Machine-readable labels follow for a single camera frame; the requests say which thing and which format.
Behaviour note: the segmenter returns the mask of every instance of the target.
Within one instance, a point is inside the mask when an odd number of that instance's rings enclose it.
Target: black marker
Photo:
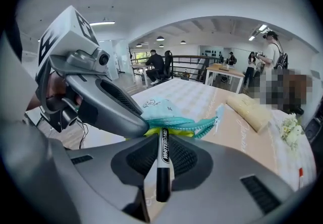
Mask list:
[[[171,192],[169,133],[162,128],[158,139],[156,201],[166,202]]]

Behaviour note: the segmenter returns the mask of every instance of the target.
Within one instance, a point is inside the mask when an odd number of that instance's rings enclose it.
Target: man in white shirt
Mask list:
[[[267,40],[268,47],[264,52],[265,56],[258,55],[257,58],[265,63],[263,72],[266,72],[276,66],[277,60],[280,57],[280,52],[282,52],[282,49],[278,43],[278,35],[275,32],[269,31],[267,35],[263,37]]]

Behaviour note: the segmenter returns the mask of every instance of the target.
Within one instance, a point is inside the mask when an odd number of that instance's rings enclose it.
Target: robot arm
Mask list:
[[[81,121],[125,137],[141,137],[149,128],[136,102],[106,76],[109,54],[102,50],[90,24],[72,7],[65,9],[40,39],[36,95],[42,116],[58,132]],[[64,77],[63,97],[46,98],[51,70]],[[76,94],[82,97],[78,107]]]

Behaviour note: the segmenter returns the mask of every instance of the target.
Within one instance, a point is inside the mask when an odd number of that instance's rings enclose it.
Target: man in black jacket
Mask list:
[[[164,73],[164,60],[161,55],[156,53],[156,50],[150,51],[151,56],[148,61],[146,61],[146,65],[153,65],[155,69],[147,70],[146,74],[152,81],[151,85],[154,85],[159,82],[158,74]]]

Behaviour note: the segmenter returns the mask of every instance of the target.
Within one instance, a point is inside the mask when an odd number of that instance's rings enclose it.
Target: desk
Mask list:
[[[239,84],[238,84],[238,87],[237,87],[237,90],[236,90],[236,93],[239,93],[240,88],[241,88],[241,85],[242,85],[242,81],[243,81],[243,78],[244,78],[244,75],[242,73],[238,72],[237,70],[232,69],[232,68],[229,68],[228,71],[220,70],[220,68],[225,68],[225,67],[226,66],[224,66],[224,65],[213,64],[210,67],[206,68],[207,69],[207,72],[206,72],[205,85],[207,85],[207,83],[208,83],[208,79],[209,79],[209,76],[210,76],[210,72],[213,73],[213,75],[212,75],[212,82],[211,83],[213,83],[215,73],[216,74],[220,73],[220,74],[224,74],[224,75],[228,75],[228,76],[232,76],[232,77],[239,78]]]
[[[171,100],[185,117],[198,121],[215,116],[216,108],[225,103],[233,92],[206,86],[194,81],[172,79],[155,87],[146,89],[132,96],[140,105],[152,97],[159,96]],[[304,185],[312,183],[316,178],[315,162],[311,147],[305,135],[299,140],[295,154],[279,136],[277,123],[287,114],[273,110],[273,119],[261,133],[256,133],[233,109],[225,105],[223,119],[217,132],[213,128],[203,140],[235,148],[251,156],[272,172],[280,176],[291,188],[299,189],[299,169],[303,168]],[[89,126],[89,133],[84,140],[84,147],[107,145],[124,141],[124,138],[100,131]],[[155,199],[156,163],[152,166],[145,179],[146,204],[150,217],[163,207]]]
[[[133,72],[133,69],[134,68],[142,68],[143,69],[143,75],[145,76],[145,84],[146,84],[146,87],[148,87],[146,69],[148,67],[150,67],[150,65],[146,65],[145,63],[142,63],[142,64],[133,64],[133,65],[130,65],[130,66],[132,67],[133,82],[136,83],[135,73]]]

